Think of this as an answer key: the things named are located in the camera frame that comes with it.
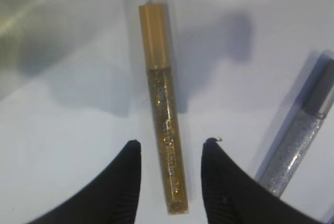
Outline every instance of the glitter glue tube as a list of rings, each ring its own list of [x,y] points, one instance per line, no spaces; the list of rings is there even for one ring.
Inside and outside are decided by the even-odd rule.
[[[334,102],[334,61],[330,60],[262,174],[259,183],[281,197]]]
[[[139,7],[154,126],[168,213],[188,212],[185,174],[163,4]]]

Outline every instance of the white surface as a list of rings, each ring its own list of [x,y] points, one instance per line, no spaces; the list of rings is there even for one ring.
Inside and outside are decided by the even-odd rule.
[[[169,4],[189,189],[189,215],[171,217],[137,13],[146,1],[35,5],[52,11],[52,22],[37,24],[53,23],[57,34],[41,30],[28,51],[34,55],[42,39],[58,45],[32,60],[22,51],[1,71],[0,223],[25,223],[53,209],[131,139],[142,143],[136,223],[206,223],[200,185],[206,138],[222,137],[224,150],[254,177],[316,57],[334,48],[333,0],[156,0]],[[334,213],[333,123],[330,113],[283,196],[322,221]]]

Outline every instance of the gold glitter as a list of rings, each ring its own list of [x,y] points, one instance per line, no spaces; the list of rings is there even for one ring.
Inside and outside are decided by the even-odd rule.
[[[139,8],[146,69],[168,212],[188,211],[180,133],[162,4]]]
[[[186,213],[188,201],[171,68],[149,70],[148,83],[167,207],[170,214]]]

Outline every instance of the gray cap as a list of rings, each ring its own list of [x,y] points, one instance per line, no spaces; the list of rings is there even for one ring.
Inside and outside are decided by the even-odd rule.
[[[309,93],[303,109],[319,118],[324,119],[334,102],[334,60],[329,60],[323,73]]]

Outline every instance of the gold cap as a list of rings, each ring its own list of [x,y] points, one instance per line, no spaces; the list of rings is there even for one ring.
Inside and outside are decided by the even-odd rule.
[[[163,4],[139,7],[147,69],[171,66]]]

